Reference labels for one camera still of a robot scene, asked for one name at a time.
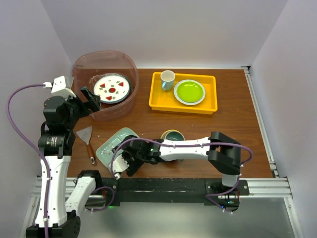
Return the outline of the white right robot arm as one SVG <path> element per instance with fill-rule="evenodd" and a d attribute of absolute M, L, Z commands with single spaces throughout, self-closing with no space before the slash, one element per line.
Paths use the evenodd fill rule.
<path fill-rule="evenodd" d="M 144 163 L 156 165 L 181 159 L 207 160 L 222 174 L 222 192 L 231 195 L 238 189 L 240 145 L 238 141 L 214 131 L 209 137 L 196 140 L 132 140 L 121 147 L 121 155 L 129 165 L 128 176 L 134 175 Z"/>

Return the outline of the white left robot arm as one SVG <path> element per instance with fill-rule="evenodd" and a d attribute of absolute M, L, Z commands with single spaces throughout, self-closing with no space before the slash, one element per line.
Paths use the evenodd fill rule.
<path fill-rule="evenodd" d="M 81 88 L 87 101 L 70 89 L 53 93 L 44 102 L 45 122 L 41 126 L 38 148 L 42 156 L 41 198 L 37 217 L 26 229 L 28 238 L 76 238 L 80 232 L 80 214 L 90 194 L 103 188 L 98 171 L 82 171 L 75 189 L 66 197 L 66 180 L 72 147 L 73 129 L 80 118 L 101 108 L 100 97 L 87 87 Z"/>

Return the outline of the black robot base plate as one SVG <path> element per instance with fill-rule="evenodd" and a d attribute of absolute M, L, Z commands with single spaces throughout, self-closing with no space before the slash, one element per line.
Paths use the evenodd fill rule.
<path fill-rule="evenodd" d="M 97 188 L 107 186 L 106 205 L 119 206 L 124 202 L 143 203 L 203 203 L 234 211 L 240 197 L 249 195 L 246 180 L 240 180 L 230 191 L 219 178 L 102 178 Z"/>

